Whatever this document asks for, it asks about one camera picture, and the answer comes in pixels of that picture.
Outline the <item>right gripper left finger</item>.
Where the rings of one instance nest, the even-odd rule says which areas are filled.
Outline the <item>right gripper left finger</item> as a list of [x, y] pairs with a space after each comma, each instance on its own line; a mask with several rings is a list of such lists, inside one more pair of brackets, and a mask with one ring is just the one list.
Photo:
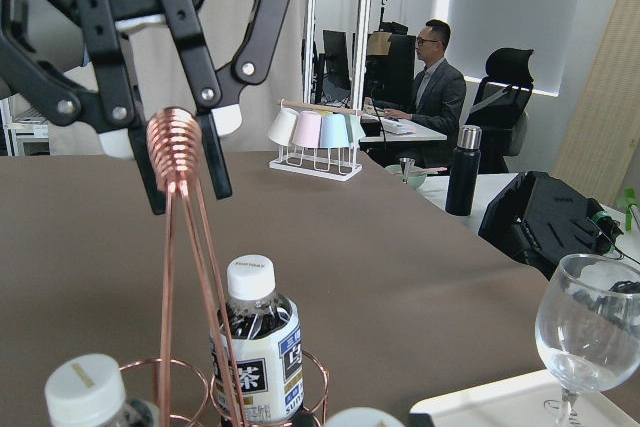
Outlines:
[[132, 53], [117, 22], [157, 14], [159, 0], [46, 0], [82, 31], [97, 80], [90, 90], [67, 78], [29, 40], [26, 20], [12, 16], [17, 0], [1, 0], [1, 77], [57, 126], [82, 122], [100, 137], [113, 157], [136, 161], [155, 214], [165, 196], [155, 184], [146, 147], [146, 126]]

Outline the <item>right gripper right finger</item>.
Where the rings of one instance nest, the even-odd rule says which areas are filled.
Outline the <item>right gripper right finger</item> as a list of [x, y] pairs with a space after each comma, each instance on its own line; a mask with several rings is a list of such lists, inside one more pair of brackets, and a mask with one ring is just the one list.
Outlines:
[[160, 0], [160, 4], [196, 105], [196, 119], [202, 131], [215, 195], [218, 199], [228, 198], [232, 187], [211, 114], [221, 90], [197, 12], [192, 0]]

